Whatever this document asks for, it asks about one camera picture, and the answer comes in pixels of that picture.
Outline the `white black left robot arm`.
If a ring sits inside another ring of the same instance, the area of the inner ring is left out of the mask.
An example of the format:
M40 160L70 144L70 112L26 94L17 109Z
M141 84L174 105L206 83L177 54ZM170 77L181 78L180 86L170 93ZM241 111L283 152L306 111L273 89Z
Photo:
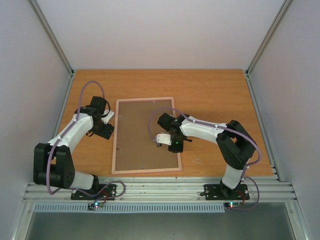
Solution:
M110 139L115 127L109 121L114 112L106 109L110 104L100 96L93 96L89 105L74 112L71 121L47 143L38 143L34 148L33 182L47 186L50 194L57 189L81 189L89 199L101 193L97 176L75 169L72 153L80 140L92 135Z

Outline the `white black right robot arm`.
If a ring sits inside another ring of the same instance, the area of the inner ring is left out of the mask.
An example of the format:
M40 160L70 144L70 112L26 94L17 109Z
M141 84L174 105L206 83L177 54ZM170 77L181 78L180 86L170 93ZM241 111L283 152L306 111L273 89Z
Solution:
M184 142L195 137L216 144L226 162L226 170L218 185L218 194L224 200L234 197L250 165L258 163L261 151L243 126L235 120L213 123L180 114L173 117L163 113L157 124L166 132L155 137L158 146L167 145L171 153L182 153Z

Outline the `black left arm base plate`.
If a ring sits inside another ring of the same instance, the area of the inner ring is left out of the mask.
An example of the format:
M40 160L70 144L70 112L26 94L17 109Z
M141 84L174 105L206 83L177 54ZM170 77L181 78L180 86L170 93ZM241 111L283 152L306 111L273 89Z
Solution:
M107 187L105 187L100 193L98 193L105 185L104 184L99 184L97 189L78 189L76 190L75 193L71 194L70 199L74 201L93 201L97 199L105 199L108 197L108 200L114 200L116 193L117 193L117 185L116 184L110 184Z

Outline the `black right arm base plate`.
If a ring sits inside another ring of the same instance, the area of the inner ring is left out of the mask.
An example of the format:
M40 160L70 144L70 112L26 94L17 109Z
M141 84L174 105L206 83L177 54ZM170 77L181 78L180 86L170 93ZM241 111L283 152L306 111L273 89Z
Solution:
M207 201L243 201L249 200L249 190L246 184L239 183L235 189L222 184L205 184L200 193Z

